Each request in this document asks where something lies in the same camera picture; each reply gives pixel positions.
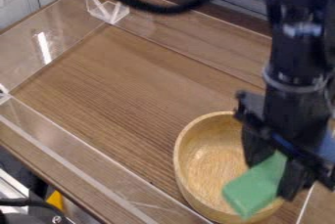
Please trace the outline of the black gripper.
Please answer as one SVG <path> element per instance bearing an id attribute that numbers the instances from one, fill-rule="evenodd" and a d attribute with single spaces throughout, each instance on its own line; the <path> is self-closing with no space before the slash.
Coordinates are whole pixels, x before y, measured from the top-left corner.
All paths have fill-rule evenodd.
<path id="1" fill-rule="evenodd" d="M 262 95 L 238 91 L 235 99 L 247 167 L 275 152 L 286 157 L 275 175 L 277 197 L 290 202 L 313 183 L 335 191 L 335 85 L 325 82 L 309 90 L 267 86 Z"/>

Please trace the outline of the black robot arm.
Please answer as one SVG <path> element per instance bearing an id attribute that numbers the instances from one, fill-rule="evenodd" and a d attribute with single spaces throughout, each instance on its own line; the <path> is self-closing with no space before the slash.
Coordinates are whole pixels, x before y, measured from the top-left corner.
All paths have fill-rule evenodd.
<path id="1" fill-rule="evenodd" d="M 158 15 L 183 14 L 211 0 L 162 6 L 117 0 Z M 270 30 L 270 54 L 262 69 L 265 92 L 237 93 L 235 119 L 249 166 L 275 151 L 284 172 L 275 194 L 290 200 L 313 183 L 335 190 L 335 0 L 259 0 Z"/>

